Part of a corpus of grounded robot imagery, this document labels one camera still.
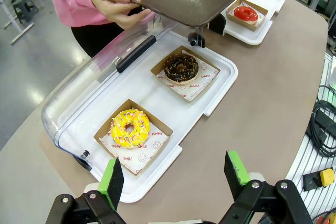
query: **black handle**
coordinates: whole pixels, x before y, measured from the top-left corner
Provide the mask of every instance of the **black handle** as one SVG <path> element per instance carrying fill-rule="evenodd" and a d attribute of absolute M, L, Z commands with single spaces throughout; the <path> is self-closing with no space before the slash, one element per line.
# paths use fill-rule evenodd
<path fill-rule="evenodd" d="M 148 48 L 150 48 L 156 42 L 154 35 L 149 36 L 145 41 L 138 45 L 133 51 L 130 52 L 122 61 L 117 65 L 117 71 L 123 73 L 124 70 L 132 64 L 136 59 L 140 57 Z"/>

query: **chocolate donut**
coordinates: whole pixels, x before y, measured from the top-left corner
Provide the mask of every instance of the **chocolate donut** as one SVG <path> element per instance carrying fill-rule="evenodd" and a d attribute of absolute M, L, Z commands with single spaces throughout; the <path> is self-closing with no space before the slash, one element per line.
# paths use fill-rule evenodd
<path fill-rule="evenodd" d="M 167 78 L 177 84 L 192 81 L 198 74 L 197 60 L 187 54 L 170 56 L 164 66 Z"/>

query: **white plastic tray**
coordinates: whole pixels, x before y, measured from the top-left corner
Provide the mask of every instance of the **white plastic tray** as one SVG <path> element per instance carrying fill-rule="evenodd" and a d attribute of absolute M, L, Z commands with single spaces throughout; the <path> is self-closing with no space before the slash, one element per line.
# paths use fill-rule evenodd
<path fill-rule="evenodd" d="M 241 26 L 229 19 L 226 19 L 226 26 L 224 29 L 224 34 L 228 33 L 233 37 L 247 43 L 250 45 L 258 45 L 265 38 L 269 28 L 272 25 L 271 18 L 274 15 L 274 12 L 279 12 L 285 2 L 285 0 L 248 0 L 254 4 L 257 4 L 266 10 L 268 13 L 265 17 L 264 22 L 256 29 L 255 31 L 251 31 L 244 26 Z M 226 10 L 222 11 L 222 15 L 226 17 Z"/>
<path fill-rule="evenodd" d="M 155 64 L 180 45 L 190 48 L 220 68 L 217 77 L 192 102 L 179 97 L 150 72 Z M 125 100 L 131 99 L 146 108 L 174 132 L 160 154 L 139 175 L 134 176 L 123 169 L 125 181 L 121 201 L 138 201 L 180 154 L 182 148 L 178 144 L 198 119 L 214 111 L 237 75 L 237 67 L 228 59 L 207 48 L 192 47 L 186 38 L 170 31 L 122 74 L 115 74 L 99 87 L 102 92 L 85 102 L 75 114 L 66 111 L 66 114 L 73 116 L 56 138 L 66 150 L 73 148 L 70 145 L 74 140 L 82 150 L 88 150 L 91 173 L 100 181 L 111 156 L 96 142 L 94 134 Z"/>

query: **black pants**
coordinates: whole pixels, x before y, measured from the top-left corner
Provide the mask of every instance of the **black pants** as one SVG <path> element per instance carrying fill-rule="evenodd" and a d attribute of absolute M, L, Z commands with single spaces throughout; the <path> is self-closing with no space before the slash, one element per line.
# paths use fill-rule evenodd
<path fill-rule="evenodd" d="M 139 13 L 141 10 L 140 7 L 135 8 L 129 15 Z M 116 23 L 72 27 L 71 30 L 76 41 L 91 58 L 123 32 Z"/>

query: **yellow icing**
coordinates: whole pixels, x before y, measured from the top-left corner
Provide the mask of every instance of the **yellow icing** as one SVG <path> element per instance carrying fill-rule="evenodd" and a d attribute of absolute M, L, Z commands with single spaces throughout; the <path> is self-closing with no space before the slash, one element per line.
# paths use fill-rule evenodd
<path fill-rule="evenodd" d="M 128 124 L 133 125 L 133 131 L 126 131 Z M 140 110 L 125 110 L 112 119 L 111 135 L 114 141 L 122 147 L 134 148 L 146 141 L 150 128 L 145 113 Z"/>

